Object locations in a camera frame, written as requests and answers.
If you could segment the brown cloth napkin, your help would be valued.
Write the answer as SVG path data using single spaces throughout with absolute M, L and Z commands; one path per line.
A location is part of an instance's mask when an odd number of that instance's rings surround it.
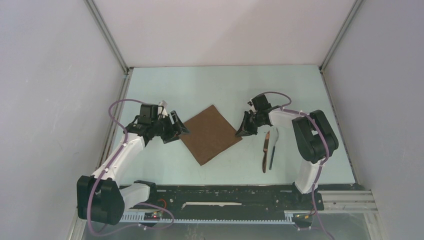
M 210 105 L 184 125 L 189 134 L 180 139 L 200 166 L 242 140 L 215 105 Z

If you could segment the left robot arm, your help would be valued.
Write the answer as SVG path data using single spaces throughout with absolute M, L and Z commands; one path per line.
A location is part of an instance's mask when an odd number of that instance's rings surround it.
M 124 212 L 141 203 L 153 208 L 158 202 L 154 182 L 136 180 L 122 186 L 124 173 L 135 157 L 155 137 L 164 144 L 179 140 L 189 130 L 176 111 L 159 110 L 157 116 L 137 115 L 123 131 L 118 147 L 105 163 L 90 176 L 81 176 L 76 183 L 77 213 L 83 220 L 116 225 Z

